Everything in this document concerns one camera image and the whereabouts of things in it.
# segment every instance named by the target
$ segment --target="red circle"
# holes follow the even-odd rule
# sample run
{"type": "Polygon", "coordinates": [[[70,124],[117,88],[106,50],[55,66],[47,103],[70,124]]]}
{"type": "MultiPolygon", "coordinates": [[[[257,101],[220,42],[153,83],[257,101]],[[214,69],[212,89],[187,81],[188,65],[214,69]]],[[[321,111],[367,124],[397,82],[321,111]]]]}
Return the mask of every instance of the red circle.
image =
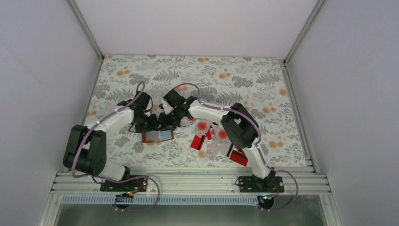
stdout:
{"type": "Polygon", "coordinates": [[[204,131],[207,128],[208,128],[208,125],[207,125],[206,122],[200,121],[200,122],[197,123],[197,129],[198,130],[204,131]]]}
{"type": "Polygon", "coordinates": [[[219,136],[220,139],[225,140],[227,139],[227,133],[224,131],[224,129],[220,130],[217,135],[219,136]]]}

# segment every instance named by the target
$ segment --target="black mounting plate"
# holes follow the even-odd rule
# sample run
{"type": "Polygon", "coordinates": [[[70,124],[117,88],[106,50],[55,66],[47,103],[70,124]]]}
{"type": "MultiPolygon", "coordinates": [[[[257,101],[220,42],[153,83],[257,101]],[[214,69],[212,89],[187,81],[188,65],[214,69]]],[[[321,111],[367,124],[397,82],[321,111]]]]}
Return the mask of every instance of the black mounting plate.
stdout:
{"type": "Polygon", "coordinates": [[[242,176],[237,178],[236,185],[239,186],[239,192],[247,192],[247,193],[275,193],[276,188],[274,185],[277,186],[279,193],[284,192],[284,184],[280,186],[280,183],[283,182],[282,177],[274,176],[271,179],[270,185],[265,187],[259,188],[252,176],[242,176]]]}
{"type": "Polygon", "coordinates": [[[100,191],[102,191],[102,192],[131,192],[131,191],[135,191],[138,188],[138,184],[134,183],[135,181],[140,181],[142,184],[139,192],[147,191],[147,183],[148,183],[147,178],[138,178],[138,179],[128,181],[126,183],[122,183],[122,184],[117,184],[117,183],[105,180],[105,182],[101,184],[100,191]]]}

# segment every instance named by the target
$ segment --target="gray wall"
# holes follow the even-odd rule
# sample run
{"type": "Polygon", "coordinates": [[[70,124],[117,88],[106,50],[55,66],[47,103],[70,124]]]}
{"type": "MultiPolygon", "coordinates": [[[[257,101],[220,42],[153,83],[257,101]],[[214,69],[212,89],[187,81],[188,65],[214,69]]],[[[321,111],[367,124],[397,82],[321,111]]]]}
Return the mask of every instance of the gray wall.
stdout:
{"type": "Polygon", "coordinates": [[[328,0],[289,63],[344,225],[397,225],[399,2],[328,0]]]}
{"type": "Polygon", "coordinates": [[[0,225],[36,225],[99,61],[67,1],[2,1],[0,225]]]}

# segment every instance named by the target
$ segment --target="floral pattern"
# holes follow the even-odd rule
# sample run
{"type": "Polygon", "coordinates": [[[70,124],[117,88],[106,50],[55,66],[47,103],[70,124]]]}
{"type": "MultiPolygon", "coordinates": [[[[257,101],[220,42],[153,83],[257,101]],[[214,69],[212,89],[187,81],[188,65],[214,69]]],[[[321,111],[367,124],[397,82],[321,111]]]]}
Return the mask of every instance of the floral pattern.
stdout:
{"type": "MultiPolygon", "coordinates": [[[[305,166],[304,152],[288,99],[279,61],[260,57],[197,56],[106,56],[96,83],[86,124],[96,122],[121,100],[133,97],[136,85],[145,81],[153,98],[153,111],[174,86],[183,82],[197,84],[201,98],[211,103],[242,103],[259,124],[261,147],[272,166],[305,166]]],[[[189,85],[178,87],[182,96],[196,96],[189,85]]],[[[182,125],[191,122],[184,120],[182,125]]],[[[190,148],[195,124],[174,131],[175,139],[145,143],[141,135],[123,127],[117,134],[107,134],[107,156],[126,166],[166,167],[239,167],[227,157],[210,160],[203,151],[190,148]]]]}

